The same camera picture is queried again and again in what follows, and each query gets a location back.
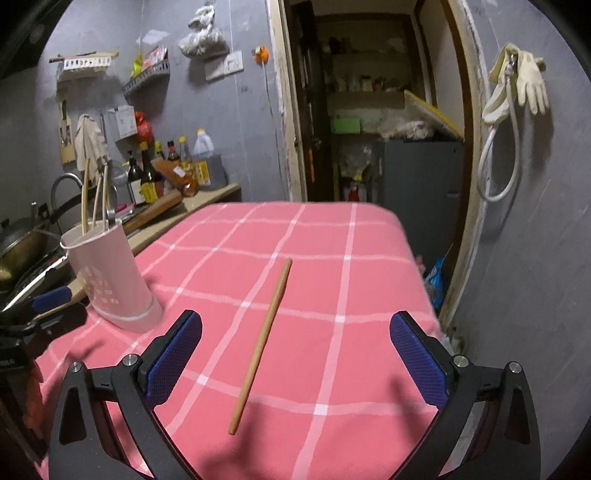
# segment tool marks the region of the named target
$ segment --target gray cabinet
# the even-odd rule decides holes
[[[462,191],[464,148],[453,141],[385,143],[382,202],[400,219],[429,272],[451,246]]]

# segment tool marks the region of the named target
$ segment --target door frame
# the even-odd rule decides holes
[[[472,173],[470,176],[469,201],[462,233],[457,263],[453,271],[447,296],[439,314],[439,321],[444,332],[447,331],[457,306],[466,287],[472,269],[482,227],[486,215],[486,202],[481,201],[476,188],[478,161],[482,151],[484,137],[487,132],[480,113],[490,98],[490,85],[486,73],[486,62],[482,54],[482,44],[475,27],[472,13],[466,0],[440,0],[452,37],[458,65],[462,72],[462,93],[471,108],[465,109],[465,137],[471,138],[466,144],[472,157]],[[272,52],[277,72],[277,89],[280,111],[283,120],[283,141],[288,165],[290,200],[306,200],[306,183],[302,181],[303,152],[301,149],[301,132],[299,131],[299,115],[297,110],[296,90],[293,76],[293,64],[289,50],[287,22],[285,20],[284,0],[266,0],[268,8],[269,28],[271,30]]]

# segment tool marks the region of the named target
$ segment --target blue handle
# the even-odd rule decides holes
[[[31,308],[36,314],[42,314],[68,303],[71,299],[72,291],[68,287],[60,287],[35,297]]]

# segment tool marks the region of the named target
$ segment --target orange clip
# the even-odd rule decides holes
[[[257,47],[255,50],[255,61],[262,65],[263,63],[266,65],[269,61],[269,51],[267,50],[266,46]]]

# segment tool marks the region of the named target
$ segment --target blue gripper pad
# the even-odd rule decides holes
[[[390,321],[392,343],[423,396],[423,400],[441,409],[447,402],[446,377],[427,350],[425,343],[418,337],[419,335],[429,339],[407,312],[394,314]]]
[[[31,302],[31,308],[37,314],[49,312],[72,299],[72,291],[68,287],[60,287],[39,295]]]
[[[150,408],[168,400],[202,333],[201,317],[185,310],[164,336],[148,345],[142,354],[138,383]]]

